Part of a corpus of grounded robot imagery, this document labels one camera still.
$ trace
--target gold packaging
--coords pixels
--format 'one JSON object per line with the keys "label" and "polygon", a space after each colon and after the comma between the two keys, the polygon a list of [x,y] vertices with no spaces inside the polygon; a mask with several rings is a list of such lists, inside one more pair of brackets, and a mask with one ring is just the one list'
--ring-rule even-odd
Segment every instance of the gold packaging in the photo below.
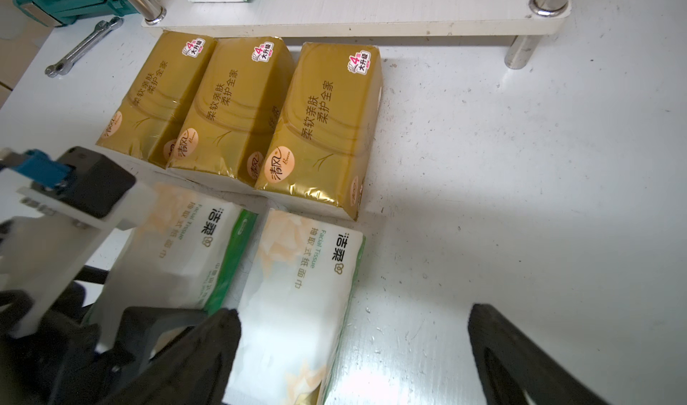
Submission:
{"label": "gold packaging", "polygon": [[216,43],[165,31],[96,144],[165,168]]}
{"label": "gold packaging", "polygon": [[381,89],[376,47],[305,43],[255,188],[290,209],[356,220]]}
{"label": "gold packaging", "polygon": [[252,193],[295,67],[278,38],[219,40],[167,168]]}

